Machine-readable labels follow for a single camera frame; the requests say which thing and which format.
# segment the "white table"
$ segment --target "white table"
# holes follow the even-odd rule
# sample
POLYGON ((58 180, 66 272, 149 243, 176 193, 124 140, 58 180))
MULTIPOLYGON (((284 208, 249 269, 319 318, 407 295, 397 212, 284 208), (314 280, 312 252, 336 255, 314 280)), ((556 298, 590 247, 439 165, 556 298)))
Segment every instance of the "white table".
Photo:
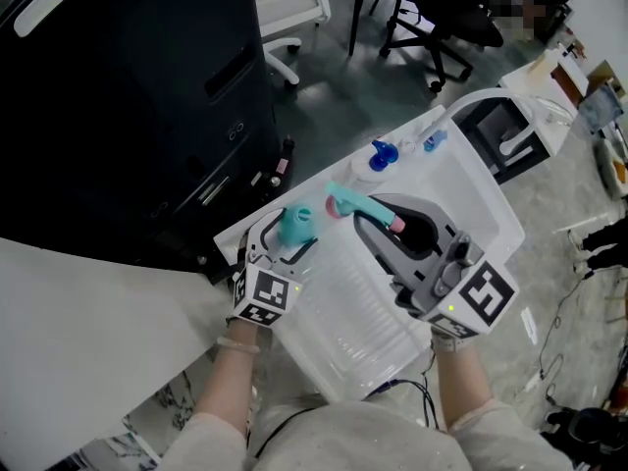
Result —
MULTIPOLYGON (((551 51, 551 54, 557 56, 559 52, 551 51)), ((570 58, 566 58, 564 61, 573 63, 570 58)), ((528 72, 533 64, 534 62, 505 75, 499 80, 498 86, 520 94, 546 98, 565 108, 575 118, 578 114, 578 109, 551 75, 534 79, 528 76, 528 72)), ((573 65, 566 64, 564 67, 567 67, 574 75, 578 74, 574 72, 578 68, 575 63, 573 65)), ((499 106, 506 111, 512 123, 520 130, 523 130, 525 126, 532 122, 530 109, 524 107, 519 100, 495 99, 480 103, 459 125, 465 134, 475 139, 484 148, 491 161, 487 162, 487 166, 495 165, 497 167, 497 170, 494 172, 497 182, 505 183, 542 161, 556 156, 569 135, 571 128, 559 124, 547 124, 544 121, 537 122, 535 132, 512 155, 504 156, 499 151, 501 134, 495 137, 491 134, 482 133, 478 128, 478 125, 499 106)))
MULTIPOLYGON (((546 76, 541 82, 531 84, 528 77, 528 71, 533 63, 509 73, 499 80, 499 86, 506 89, 519 92, 521 94, 532 94, 541 96, 567 109, 567 111, 575 118, 578 115, 578 109, 571 102, 565 91, 551 76, 546 76)), ((529 109, 523 107, 519 100, 513 101, 521 114, 528 122, 532 122, 529 109)), ((558 155, 562 144, 565 142, 571 128, 557 124, 548 125, 541 121, 537 124, 535 133, 548 151, 549 156, 558 155)))
POLYGON ((216 341, 228 291, 0 239, 0 459, 41 471, 103 434, 216 341))
MULTIPOLYGON (((438 106, 384 138, 407 142, 444 111, 438 106)), ((521 225, 464 134, 452 121, 445 129, 448 138, 434 152, 419 145, 402 155, 394 164, 397 173, 387 181, 352 186, 366 194, 406 194, 438 204, 501 265, 523 242, 521 225)), ((359 238, 353 219, 332 220, 325 212, 325 185, 343 183, 352 159, 373 154, 373 147, 366 145, 214 237, 234 264, 242 235, 264 215, 303 202, 312 210, 320 256, 299 281, 301 297, 273 328, 330 402, 362 399, 417 357, 423 354, 427 362, 429 356, 430 326, 394 304, 392 276, 359 238)))

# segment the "office chair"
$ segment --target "office chair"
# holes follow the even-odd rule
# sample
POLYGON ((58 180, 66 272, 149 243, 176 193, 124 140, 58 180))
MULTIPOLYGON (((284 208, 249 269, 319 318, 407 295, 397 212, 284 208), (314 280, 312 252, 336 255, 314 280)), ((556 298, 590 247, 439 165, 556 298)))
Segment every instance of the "office chair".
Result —
POLYGON ((501 33, 489 18, 485 7, 488 0, 410 0, 419 11, 420 19, 425 18, 434 24, 431 33, 419 29, 399 18, 402 0, 397 0, 394 13, 388 22, 389 34, 386 43, 380 50, 380 55, 388 57, 391 49, 410 46, 423 46, 429 49, 439 75, 439 81, 432 82, 430 90, 441 92, 445 84, 445 70, 441 53, 460 63, 464 70, 461 80, 471 76, 473 66, 459 54, 443 43, 443 40, 455 36, 481 46, 501 47, 503 38, 501 33), (393 42, 393 31, 396 25, 401 25, 415 35, 416 38, 406 38, 393 42))
MULTIPOLYGON (((324 23, 332 15, 329 0, 255 0, 255 3, 262 39, 310 21, 324 23)), ((301 39, 281 37, 265 42, 264 58, 271 68, 286 79, 286 88, 295 89, 299 83, 298 75, 271 54, 285 46, 288 52, 295 53, 301 46, 301 39)))
POLYGON ((546 441, 575 464, 602 469, 625 469, 628 456, 628 417, 599 408, 561 408, 548 415, 553 432, 541 432, 546 441))

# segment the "white plastic tray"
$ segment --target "white plastic tray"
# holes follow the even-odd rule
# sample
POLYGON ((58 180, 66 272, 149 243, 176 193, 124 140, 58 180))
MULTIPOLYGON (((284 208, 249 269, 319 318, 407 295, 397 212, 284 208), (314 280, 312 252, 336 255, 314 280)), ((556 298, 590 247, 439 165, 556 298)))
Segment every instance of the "white plastic tray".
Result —
MULTIPOLYGON (((416 134, 443 111, 431 110, 388 134, 387 140, 416 134)), ((399 162, 394 178, 368 192, 406 193, 438 203, 459 229, 469 232, 496 262, 504 262, 523 242, 523 230, 458 127, 450 123, 447 132, 448 140, 435 152, 418 148, 399 162)), ((296 202, 322 212, 325 184, 342 182, 353 155, 217 235, 228 262, 236 262, 241 236, 266 213, 296 202)), ((319 218, 320 245, 302 280, 303 295, 274 332, 329 402, 362 399, 421 354, 427 363, 430 329, 394 305, 391 277, 355 233, 352 218, 319 218)))

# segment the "black office chair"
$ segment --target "black office chair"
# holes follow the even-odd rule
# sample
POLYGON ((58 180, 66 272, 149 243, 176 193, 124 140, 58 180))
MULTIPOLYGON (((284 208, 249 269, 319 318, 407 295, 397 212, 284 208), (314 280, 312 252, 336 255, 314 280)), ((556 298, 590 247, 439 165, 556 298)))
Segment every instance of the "black office chair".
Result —
POLYGON ((613 416, 599 408, 579 411, 562 408, 548 415, 547 421, 557 429, 552 433, 542 432, 541 436, 574 464, 601 464, 604 470, 626 468, 627 417, 613 416))
POLYGON ((489 18, 486 8, 489 0, 410 0, 419 11, 420 18, 425 18, 434 24, 431 33, 419 29, 399 18, 399 10, 402 0, 397 0, 389 22, 389 35, 386 43, 380 50, 380 55, 388 57, 391 49, 410 46, 423 46, 429 49, 439 75, 439 81, 432 82, 430 90, 441 92, 445 84, 445 70, 441 53, 460 63, 464 70, 460 79, 467 80, 473 66, 459 54, 451 50, 443 43, 452 36, 468 42, 487 47, 501 47, 503 38, 501 33, 489 18), (416 38, 406 38, 393 42, 393 31, 396 25, 401 25, 415 35, 416 38))

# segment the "sleeve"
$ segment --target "sleeve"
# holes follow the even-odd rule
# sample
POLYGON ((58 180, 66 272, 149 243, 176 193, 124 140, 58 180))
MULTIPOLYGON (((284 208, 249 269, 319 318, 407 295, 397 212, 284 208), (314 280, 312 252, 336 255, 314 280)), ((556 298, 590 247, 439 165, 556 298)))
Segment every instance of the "sleeve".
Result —
POLYGON ((474 470, 573 469, 566 455, 525 426, 512 407, 494 399, 458 420, 449 433, 474 470))
POLYGON ((242 434, 209 413, 192 416, 168 449, 158 471, 242 471, 246 442, 242 434))

